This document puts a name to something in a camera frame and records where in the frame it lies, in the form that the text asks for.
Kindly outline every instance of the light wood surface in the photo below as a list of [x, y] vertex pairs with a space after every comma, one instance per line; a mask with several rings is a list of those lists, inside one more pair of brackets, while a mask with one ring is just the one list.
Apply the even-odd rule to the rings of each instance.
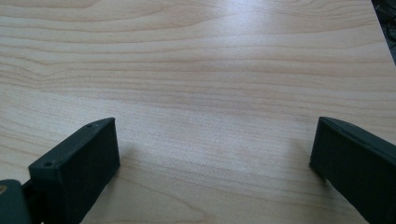
[[396, 143], [369, 0], [1, 0], [0, 179], [115, 117], [83, 223], [366, 223], [308, 162], [319, 116]]

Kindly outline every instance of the tabletop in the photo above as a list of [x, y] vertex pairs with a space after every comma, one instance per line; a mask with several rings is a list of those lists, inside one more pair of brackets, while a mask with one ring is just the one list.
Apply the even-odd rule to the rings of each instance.
[[369, 0], [2, 0], [0, 179], [114, 117], [83, 223], [366, 223], [308, 167], [319, 116], [396, 143]]

